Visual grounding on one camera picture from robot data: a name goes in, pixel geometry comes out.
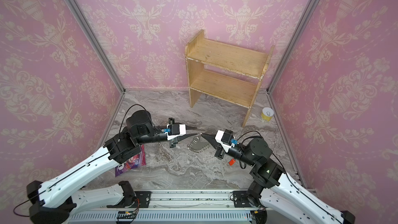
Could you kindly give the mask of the metal key ring plate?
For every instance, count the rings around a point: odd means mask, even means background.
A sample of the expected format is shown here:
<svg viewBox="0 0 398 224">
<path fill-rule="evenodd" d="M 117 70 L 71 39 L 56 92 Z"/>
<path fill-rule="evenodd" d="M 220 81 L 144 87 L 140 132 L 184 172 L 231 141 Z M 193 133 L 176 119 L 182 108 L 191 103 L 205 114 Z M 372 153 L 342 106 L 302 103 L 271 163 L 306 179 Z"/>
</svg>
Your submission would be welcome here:
<svg viewBox="0 0 398 224">
<path fill-rule="evenodd" d="M 187 145 L 188 150 L 194 153 L 201 153 L 209 147 L 210 144 L 201 135 L 195 136 Z"/>
</svg>

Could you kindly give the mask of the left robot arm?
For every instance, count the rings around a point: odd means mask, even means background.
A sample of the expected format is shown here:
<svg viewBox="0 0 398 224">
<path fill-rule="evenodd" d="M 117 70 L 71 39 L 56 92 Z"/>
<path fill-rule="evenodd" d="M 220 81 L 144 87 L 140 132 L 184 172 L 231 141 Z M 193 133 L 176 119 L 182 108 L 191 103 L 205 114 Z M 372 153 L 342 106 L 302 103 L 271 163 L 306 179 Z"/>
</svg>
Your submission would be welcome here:
<svg viewBox="0 0 398 224">
<path fill-rule="evenodd" d="M 151 114 L 142 107 L 124 116 L 119 133 L 76 166 L 48 181 L 35 180 L 27 185 L 31 203 L 27 218 L 34 224 L 61 224 L 79 212 L 99 207 L 140 207 L 128 181 L 84 191 L 82 188 L 103 173 L 123 165 L 142 152 L 142 145 L 168 142 L 170 147 L 190 137 L 193 127 L 169 118 L 167 125 L 156 126 Z"/>
</svg>

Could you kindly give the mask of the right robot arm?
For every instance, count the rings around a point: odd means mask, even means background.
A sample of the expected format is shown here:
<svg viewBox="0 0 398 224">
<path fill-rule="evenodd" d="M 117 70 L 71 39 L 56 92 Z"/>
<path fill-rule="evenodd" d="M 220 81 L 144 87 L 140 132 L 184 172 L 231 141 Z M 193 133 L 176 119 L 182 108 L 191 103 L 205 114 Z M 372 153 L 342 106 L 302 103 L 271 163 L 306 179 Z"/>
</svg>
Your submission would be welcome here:
<svg viewBox="0 0 398 224">
<path fill-rule="evenodd" d="M 246 192 L 250 205 L 275 210 L 296 224 L 353 224 L 356 220 L 350 211 L 340 211 L 324 203 L 301 186 L 283 166 L 271 159 L 273 151 L 260 135 L 249 137 L 244 145 L 232 131 L 217 134 L 203 133 L 215 150 L 215 157 L 225 155 L 251 167 L 254 179 Z"/>
</svg>

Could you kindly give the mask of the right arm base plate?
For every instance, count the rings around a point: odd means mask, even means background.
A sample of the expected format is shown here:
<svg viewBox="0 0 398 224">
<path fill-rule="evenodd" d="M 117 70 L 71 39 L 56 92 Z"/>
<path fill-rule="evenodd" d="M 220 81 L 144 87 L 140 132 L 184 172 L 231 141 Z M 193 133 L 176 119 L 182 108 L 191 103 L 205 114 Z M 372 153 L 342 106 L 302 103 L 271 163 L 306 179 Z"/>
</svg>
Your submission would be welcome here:
<svg viewBox="0 0 398 224">
<path fill-rule="evenodd" d="M 231 197 L 235 208 L 250 208 L 252 207 L 248 201 L 247 192 L 245 190 L 237 190 L 232 192 Z"/>
</svg>

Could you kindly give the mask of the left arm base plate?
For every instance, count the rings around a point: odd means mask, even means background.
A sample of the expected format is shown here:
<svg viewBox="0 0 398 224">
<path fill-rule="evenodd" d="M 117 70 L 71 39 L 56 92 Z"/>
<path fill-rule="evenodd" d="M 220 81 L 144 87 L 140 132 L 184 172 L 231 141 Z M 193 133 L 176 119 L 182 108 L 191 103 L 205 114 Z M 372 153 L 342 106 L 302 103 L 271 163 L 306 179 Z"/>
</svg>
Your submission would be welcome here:
<svg viewBox="0 0 398 224">
<path fill-rule="evenodd" d="M 151 194 L 151 191 L 123 193 L 123 198 L 118 204 L 107 205 L 107 208 L 148 208 L 151 200 Z"/>
</svg>

